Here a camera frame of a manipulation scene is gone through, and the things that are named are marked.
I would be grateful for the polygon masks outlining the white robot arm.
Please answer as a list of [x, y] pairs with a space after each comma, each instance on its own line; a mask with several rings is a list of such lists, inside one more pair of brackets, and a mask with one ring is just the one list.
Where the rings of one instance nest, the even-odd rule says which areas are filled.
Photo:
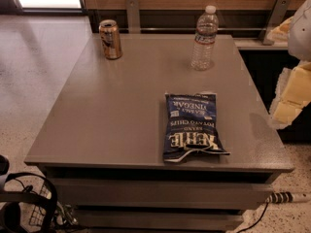
[[282, 70], [269, 108], [270, 126], [284, 129], [311, 102], [311, 0], [305, 0], [294, 15], [273, 28], [267, 38], [287, 43], [288, 53], [299, 60], [293, 69]]

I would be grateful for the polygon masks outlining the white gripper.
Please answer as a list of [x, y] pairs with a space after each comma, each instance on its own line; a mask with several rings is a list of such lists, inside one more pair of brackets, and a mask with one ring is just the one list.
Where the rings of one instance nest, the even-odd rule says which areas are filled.
[[[292, 19], [289, 17], [273, 28], [267, 39], [287, 42]], [[284, 68], [278, 77], [275, 97], [269, 108], [269, 124], [284, 129], [291, 124], [311, 102], [311, 62], [300, 61], [293, 69]]]

